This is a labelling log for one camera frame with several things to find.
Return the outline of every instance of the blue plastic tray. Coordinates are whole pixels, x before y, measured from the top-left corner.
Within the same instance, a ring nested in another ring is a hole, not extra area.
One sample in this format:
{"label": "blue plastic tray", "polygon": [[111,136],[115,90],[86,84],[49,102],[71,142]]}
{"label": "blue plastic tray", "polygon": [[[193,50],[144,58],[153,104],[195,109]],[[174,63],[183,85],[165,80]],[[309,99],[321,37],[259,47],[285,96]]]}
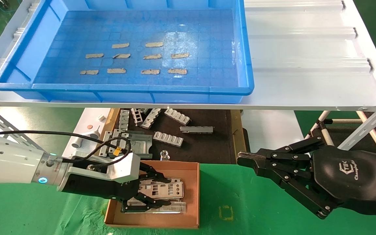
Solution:
{"label": "blue plastic tray", "polygon": [[239,103],[253,89],[243,0],[43,0],[0,70],[1,91],[47,101]]}

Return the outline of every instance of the metal bracket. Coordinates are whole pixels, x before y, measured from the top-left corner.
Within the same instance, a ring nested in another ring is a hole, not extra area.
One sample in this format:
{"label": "metal bracket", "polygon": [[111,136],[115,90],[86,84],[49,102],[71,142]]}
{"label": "metal bracket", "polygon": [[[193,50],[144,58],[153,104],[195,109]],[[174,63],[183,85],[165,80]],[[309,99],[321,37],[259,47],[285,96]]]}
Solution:
{"label": "metal bracket", "polygon": [[[1,115],[0,115],[0,129],[2,131],[19,131],[14,125],[9,123]],[[24,144],[26,146],[33,146],[36,149],[40,149],[44,151],[44,149],[42,149],[38,144],[36,144],[33,140],[31,140],[25,134],[9,134],[9,135],[4,135],[4,138],[8,138],[9,136],[12,137],[18,143]]]}

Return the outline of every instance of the brown cardboard tray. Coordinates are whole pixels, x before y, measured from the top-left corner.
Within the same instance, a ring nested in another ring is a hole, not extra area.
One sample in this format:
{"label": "brown cardboard tray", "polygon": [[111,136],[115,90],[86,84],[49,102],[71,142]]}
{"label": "brown cardboard tray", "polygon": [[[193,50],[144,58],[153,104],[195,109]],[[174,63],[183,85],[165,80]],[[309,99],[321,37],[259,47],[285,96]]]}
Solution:
{"label": "brown cardboard tray", "polygon": [[197,162],[142,161],[151,165],[165,177],[181,178],[187,212],[181,214],[124,214],[121,204],[110,200],[104,223],[110,227],[187,228],[199,227],[200,164]]}

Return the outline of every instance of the green mat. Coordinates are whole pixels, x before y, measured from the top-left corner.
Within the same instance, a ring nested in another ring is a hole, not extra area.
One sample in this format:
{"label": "green mat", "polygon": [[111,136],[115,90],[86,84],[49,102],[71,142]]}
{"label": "green mat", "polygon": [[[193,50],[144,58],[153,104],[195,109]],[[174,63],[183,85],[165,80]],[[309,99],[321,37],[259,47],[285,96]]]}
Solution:
{"label": "green mat", "polygon": [[272,181],[238,165],[200,165],[200,229],[119,229],[107,200],[39,184],[0,184],[0,235],[372,235],[376,216],[337,209],[320,220]]}

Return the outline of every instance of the cable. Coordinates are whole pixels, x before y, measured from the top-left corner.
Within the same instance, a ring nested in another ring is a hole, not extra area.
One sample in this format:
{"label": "cable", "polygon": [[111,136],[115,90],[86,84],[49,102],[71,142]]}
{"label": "cable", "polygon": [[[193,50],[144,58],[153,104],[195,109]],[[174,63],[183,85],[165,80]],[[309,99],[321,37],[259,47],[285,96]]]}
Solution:
{"label": "cable", "polygon": [[93,169],[94,168],[101,168],[101,167],[104,167],[104,166],[109,166],[109,165],[115,164],[115,163],[123,160],[125,157],[127,157],[127,155],[129,155],[129,153],[131,153],[130,149],[131,149],[132,145],[130,143],[130,140],[128,140],[125,137],[117,136],[117,137],[110,138],[110,139],[106,140],[105,142],[103,142],[102,144],[100,144],[99,146],[97,146],[91,153],[89,153],[86,157],[84,157],[82,159],[63,159],[62,162],[76,163],[76,162],[85,161],[85,160],[89,159],[92,155],[94,155],[102,146],[107,145],[108,143],[110,143],[113,140],[124,140],[126,142],[126,148],[125,149],[127,150],[127,152],[120,159],[117,159],[117,160],[115,160],[113,162],[109,162],[109,163],[96,164],[96,165],[93,165],[92,168]]}
{"label": "cable", "polygon": [[[68,136],[75,136],[79,137],[85,140],[90,140],[94,141],[100,144],[103,144],[104,142],[102,140],[97,140],[95,138],[91,138],[86,135],[79,135],[75,133],[70,133],[70,132],[61,132],[61,131],[0,131],[0,135],[9,135],[9,134],[46,134],[46,135],[68,135]],[[106,143],[105,145],[116,148],[117,146],[113,144]]]}

